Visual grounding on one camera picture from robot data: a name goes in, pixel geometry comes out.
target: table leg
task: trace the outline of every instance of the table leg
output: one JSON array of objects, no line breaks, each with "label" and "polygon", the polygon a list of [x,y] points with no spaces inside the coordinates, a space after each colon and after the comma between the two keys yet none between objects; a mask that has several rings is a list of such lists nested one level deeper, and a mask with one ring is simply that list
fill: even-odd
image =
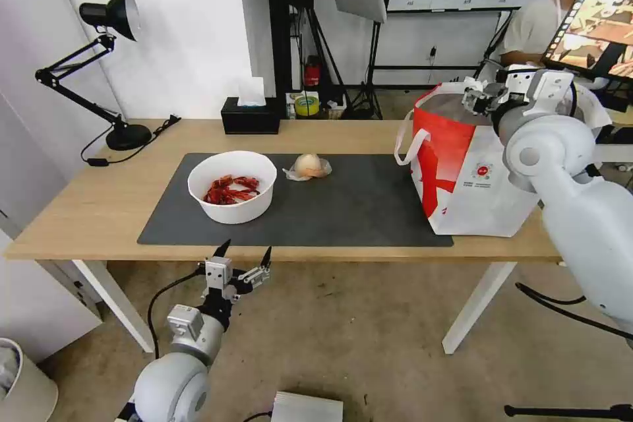
[{"label": "table leg", "polygon": [[100,260],[73,260],[73,263],[141,348],[146,353],[154,352],[154,343],[149,327],[107,271],[105,264]]},{"label": "table leg", "polygon": [[473,290],[464,308],[442,341],[444,352],[453,354],[481,316],[501,285],[512,273],[516,262],[493,262]]}]

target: white shirt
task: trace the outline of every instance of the white shirt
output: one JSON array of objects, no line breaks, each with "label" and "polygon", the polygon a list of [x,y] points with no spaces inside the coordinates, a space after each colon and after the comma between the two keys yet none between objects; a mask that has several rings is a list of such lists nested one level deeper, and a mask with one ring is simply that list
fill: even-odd
[{"label": "white shirt", "polygon": [[557,6],[556,0],[536,0],[522,7],[510,22],[499,54],[511,51],[545,53],[564,17],[565,12]]}]

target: wooden table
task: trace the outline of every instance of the wooden table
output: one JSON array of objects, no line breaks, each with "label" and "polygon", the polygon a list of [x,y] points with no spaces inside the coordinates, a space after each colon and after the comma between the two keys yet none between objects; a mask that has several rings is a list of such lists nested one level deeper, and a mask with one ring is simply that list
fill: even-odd
[{"label": "wooden table", "polygon": [[[162,121],[139,121],[154,130]],[[9,259],[69,259],[85,275],[145,351],[149,329],[106,270],[106,260],[201,260],[210,246],[136,243],[183,156],[189,152],[392,154],[399,121],[283,121],[279,135],[224,134],[218,120],[182,120],[121,164],[87,167],[8,248]],[[122,158],[125,152],[105,150]],[[262,247],[232,247],[229,256],[256,261]],[[275,262],[492,262],[446,335],[453,353],[517,262],[560,260],[536,212],[511,238],[455,237],[453,247],[276,247]]]}]

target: lamp base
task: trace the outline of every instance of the lamp base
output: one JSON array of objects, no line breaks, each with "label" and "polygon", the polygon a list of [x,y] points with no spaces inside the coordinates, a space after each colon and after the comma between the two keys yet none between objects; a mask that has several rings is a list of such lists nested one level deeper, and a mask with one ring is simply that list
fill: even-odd
[{"label": "lamp base", "polygon": [[132,124],[115,127],[106,138],[105,143],[112,150],[124,151],[147,145],[152,140],[150,129],[144,125]]}]

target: gray table mat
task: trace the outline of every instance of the gray table mat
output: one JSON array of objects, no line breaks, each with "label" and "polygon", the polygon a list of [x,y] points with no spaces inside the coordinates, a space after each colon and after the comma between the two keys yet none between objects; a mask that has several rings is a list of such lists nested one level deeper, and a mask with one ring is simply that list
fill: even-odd
[{"label": "gray table mat", "polygon": [[212,154],[185,155],[150,216],[139,244],[449,247],[433,233],[408,167],[391,155],[329,155],[334,170],[324,179],[286,179],[297,155],[270,154],[278,169],[270,208],[244,224],[219,224],[189,195],[191,170]]}]

